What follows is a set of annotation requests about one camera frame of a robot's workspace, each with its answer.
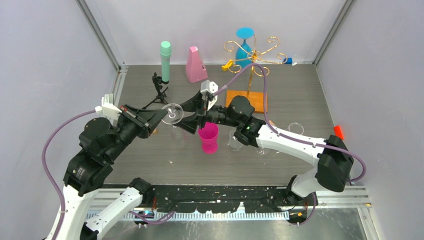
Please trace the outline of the clear wine glass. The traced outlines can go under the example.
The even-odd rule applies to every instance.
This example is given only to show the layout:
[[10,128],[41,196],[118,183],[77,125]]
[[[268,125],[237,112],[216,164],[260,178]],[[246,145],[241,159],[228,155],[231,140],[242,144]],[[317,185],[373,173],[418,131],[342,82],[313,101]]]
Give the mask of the clear wine glass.
[[267,155],[267,154],[268,154],[269,149],[268,149],[268,148],[259,147],[259,148],[256,150],[256,152],[257,152],[259,155],[263,156],[263,155]]
[[287,127],[287,130],[291,133],[298,134],[298,135],[303,135],[305,131],[304,127],[298,122],[293,122],[289,124]]

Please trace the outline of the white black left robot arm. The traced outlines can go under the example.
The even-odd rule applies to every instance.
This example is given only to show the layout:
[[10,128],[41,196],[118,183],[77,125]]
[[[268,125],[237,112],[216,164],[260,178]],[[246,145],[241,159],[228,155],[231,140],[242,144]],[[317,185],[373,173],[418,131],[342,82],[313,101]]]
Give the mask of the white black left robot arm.
[[94,217],[87,213],[95,197],[112,172],[118,156],[135,138],[147,139],[166,116],[167,111],[143,110],[129,105],[97,106],[97,117],[84,126],[79,135],[80,151],[69,161],[63,188],[52,177],[41,153],[45,174],[56,190],[60,207],[47,235],[49,240],[101,240],[129,211],[153,202],[153,187],[137,177],[124,192]]

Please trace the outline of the blue wine glass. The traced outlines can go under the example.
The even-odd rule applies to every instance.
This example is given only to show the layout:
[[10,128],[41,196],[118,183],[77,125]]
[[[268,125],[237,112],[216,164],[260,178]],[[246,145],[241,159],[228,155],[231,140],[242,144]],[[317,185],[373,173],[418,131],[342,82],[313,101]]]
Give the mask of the blue wine glass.
[[235,63],[242,69],[252,62],[249,58],[252,54],[251,47],[247,44],[247,40],[254,36],[254,30],[250,27],[241,27],[236,31],[236,36],[243,40],[239,45],[235,54]]

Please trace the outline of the red block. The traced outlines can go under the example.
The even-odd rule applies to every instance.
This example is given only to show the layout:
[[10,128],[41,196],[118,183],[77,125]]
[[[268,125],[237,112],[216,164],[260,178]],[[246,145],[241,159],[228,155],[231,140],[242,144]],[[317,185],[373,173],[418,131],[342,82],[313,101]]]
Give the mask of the red block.
[[339,137],[341,140],[344,140],[344,134],[342,127],[340,125],[336,125],[333,127],[334,134]]

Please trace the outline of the mint green microphone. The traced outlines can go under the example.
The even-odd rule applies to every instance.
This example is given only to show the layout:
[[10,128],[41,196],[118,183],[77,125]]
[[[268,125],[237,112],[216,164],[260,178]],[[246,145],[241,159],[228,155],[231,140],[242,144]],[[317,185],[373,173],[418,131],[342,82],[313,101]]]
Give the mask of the mint green microphone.
[[170,58],[172,55],[172,46],[169,41],[162,41],[160,44],[161,56],[161,78],[164,84],[170,81]]

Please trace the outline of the black mini tripod stand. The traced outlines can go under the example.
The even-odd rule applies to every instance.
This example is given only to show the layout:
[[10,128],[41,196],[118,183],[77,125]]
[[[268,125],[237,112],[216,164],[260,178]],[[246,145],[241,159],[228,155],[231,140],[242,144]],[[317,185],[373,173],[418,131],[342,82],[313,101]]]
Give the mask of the black mini tripod stand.
[[143,110],[146,110],[147,107],[149,107],[153,103],[164,104],[164,105],[168,104],[166,100],[166,97],[167,97],[166,91],[168,90],[168,87],[166,87],[164,90],[162,90],[162,88],[164,87],[164,85],[168,85],[169,82],[164,81],[161,76],[157,75],[156,72],[152,76],[152,82],[154,84],[154,88],[157,92],[157,95],[150,103],[148,103],[142,108]]

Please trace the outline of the pink metronome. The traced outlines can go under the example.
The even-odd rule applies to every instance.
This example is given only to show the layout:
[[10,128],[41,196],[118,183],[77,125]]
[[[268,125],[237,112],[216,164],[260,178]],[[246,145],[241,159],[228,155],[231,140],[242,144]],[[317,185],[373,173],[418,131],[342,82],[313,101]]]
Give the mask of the pink metronome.
[[196,46],[191,46],[188,50],[185,73],[189,83],[197,83],[208,78],[206,67]]

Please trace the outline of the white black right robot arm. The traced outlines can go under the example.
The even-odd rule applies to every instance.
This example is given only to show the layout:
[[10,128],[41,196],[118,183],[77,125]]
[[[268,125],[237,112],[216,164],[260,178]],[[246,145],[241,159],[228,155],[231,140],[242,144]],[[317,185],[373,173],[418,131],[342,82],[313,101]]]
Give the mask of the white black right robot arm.
[[198,92],[183,102],[183,111],[190,115],[177,126],[192,134],[206,123],[234,127],[235,138],[245,146],[276,150],[311,164],[311,170],[294,175],[284,190],[285,199],[291,205],[299,205],[316,191],[344,191],[354,160],[341,138],[335,135],[314,138],[276,128],[253,116],[255,109],[245,96],[235,96],[228,107],[209,107],[209,96]]

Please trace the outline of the yellow toy block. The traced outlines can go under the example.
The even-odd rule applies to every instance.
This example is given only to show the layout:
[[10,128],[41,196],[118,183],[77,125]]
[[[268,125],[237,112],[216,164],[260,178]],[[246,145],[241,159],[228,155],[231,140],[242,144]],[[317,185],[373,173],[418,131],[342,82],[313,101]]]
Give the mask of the yellow toy block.
[[229,70],[229,68],[234,64],[234,61],[232,59],[229,59],[228,62],[221,66],[221,70],[226,72]]

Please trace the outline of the pink wine glass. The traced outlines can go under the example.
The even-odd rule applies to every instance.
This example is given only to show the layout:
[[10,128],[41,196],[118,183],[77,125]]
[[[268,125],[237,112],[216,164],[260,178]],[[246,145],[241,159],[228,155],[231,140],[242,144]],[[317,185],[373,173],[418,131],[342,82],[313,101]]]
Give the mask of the pink wine glass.
[[198,136],[204,153],[214,154],[218,150],[219,127],[217,124],[206,122],[204,127],[198,130]]

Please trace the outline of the clear flute glass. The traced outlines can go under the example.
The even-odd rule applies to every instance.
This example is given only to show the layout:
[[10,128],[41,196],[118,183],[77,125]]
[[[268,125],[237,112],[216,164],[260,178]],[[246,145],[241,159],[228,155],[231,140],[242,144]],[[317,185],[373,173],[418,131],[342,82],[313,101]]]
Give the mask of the clear flute glass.
[[166,115],[161,120],[168,125],[166,143],[173,149],[182,149],[186,144],[184,131],[177,126],[184,117],[183,108],[177,103],[169,103],[162,107],[166,111]]

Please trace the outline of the clear ribbed tumbler glass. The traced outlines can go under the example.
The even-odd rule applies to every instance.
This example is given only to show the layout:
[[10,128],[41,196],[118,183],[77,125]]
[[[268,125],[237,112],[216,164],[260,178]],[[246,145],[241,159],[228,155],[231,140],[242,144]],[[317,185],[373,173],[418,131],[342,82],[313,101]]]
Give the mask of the clear ribbed tumbler glass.
[[239,151],[243,147],[243,144],[240,141],[238,141],[238,139],[235,137],[236,131],[237,131],[236,128],[232,129],[229,132],[229,139],[228,139],[228,146],[234,152]]

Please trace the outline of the black base bar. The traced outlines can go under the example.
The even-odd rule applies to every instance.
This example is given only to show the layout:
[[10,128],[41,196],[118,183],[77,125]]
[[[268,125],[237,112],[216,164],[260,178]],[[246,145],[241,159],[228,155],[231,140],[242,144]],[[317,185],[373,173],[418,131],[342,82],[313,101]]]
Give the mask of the black base bar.
[[313,197],[291,199],[283,186],[264,185],[154,185],[142,198],[141,207],[161,213],[213,214],[280,213],[294,207],[312,207]]

